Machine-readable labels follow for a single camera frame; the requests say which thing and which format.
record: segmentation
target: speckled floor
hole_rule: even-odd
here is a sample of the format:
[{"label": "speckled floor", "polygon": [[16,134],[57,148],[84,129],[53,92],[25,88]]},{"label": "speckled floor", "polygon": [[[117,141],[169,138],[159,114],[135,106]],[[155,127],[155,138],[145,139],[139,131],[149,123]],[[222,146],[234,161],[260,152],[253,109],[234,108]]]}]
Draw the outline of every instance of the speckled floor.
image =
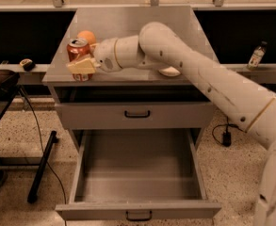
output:
[{"label": "speckled floor", "polygon": [[[57,131],[59,143],[51,152],[49,162],[61,179],[66,196],[70,194],[76,163],[76,149],[70,136],[62,128],[54,110],[37,110],[43,144],[52,130]],[[216,111],[214,119],[203,134],[198,159],[208,198],[220,202],[222,209],[213,219],[152,220],[142,223],[128,221],[80,221],[67,225],[89,226],[171,226],[171,225],[252,225],[255,198],[264,165],[266,151],[254,140],[236,129],[232,132],[232,146],[221,147],[212,138],[214,126],[226,118]],[[224,128],[216,130],[220,137]],[[30,111],[10,110],[0,121],[1,156],[40,156],[41,146],[34,117]],[[38,192],[37,202],[29,204],[26,198],[36,168],[9,169],[8,178],[0,188],[0,225],[55,225],[64,221],[55,211],[63,203],[63,194],[55,175],[47,168]]]}]

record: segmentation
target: cabinet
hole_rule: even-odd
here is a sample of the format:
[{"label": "cabinet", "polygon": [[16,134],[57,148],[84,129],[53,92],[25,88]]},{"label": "cabinet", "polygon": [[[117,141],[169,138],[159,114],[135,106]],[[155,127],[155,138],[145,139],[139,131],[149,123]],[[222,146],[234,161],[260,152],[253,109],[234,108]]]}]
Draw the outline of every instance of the cabinet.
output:
[{"label": "cabinet", "polygon": [[168,24],[192,48],[215,59],[190,7],[80,8],[43,78],[78,150],[67,220],[211,218],[220,204],[205,194],[196,150],[215,107],[183,76],[98,70],[75,82],[66,45],[81,30],[98,41]]}]

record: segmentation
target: power adapter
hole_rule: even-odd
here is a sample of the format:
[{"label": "power adapter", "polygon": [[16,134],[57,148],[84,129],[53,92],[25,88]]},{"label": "power adapter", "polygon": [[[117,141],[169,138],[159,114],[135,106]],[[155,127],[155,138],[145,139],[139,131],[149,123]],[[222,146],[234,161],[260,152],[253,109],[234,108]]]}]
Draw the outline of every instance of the power adapter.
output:
[{"label": "power adapter", "polygon": [[222,137],[222,145],[225,147],[229,147],[232,144],[232,138],[231,138],[231,133],[226,131],[223,133]]}]

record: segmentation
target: drawer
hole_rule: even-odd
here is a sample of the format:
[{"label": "drawer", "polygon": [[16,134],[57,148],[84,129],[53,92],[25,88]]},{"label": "drawer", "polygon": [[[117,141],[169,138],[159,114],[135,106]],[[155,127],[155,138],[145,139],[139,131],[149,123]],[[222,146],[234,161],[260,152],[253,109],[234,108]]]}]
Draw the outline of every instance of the drawer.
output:
[{"label": "drawer", "polygon": [[85,131],[66,220],[211,218],[188,129]]},{"label": "drawer", "polygon": [[213,118],[210,102],[56,104],[65,129],[202,128]]}]

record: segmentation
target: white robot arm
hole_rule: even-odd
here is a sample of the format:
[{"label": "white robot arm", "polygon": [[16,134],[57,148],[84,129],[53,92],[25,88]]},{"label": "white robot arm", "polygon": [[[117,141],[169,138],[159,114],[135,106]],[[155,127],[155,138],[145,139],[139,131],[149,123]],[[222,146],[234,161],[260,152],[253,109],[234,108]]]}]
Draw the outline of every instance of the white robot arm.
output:
[{"label": "white robot arm", "polygon": [[170,28],[149,23],[139,35],[100,43],[94,56],[101,68],[181,72],[240,129],[268,150],[254,225],[276,225],[276,94],[189,48]]}]

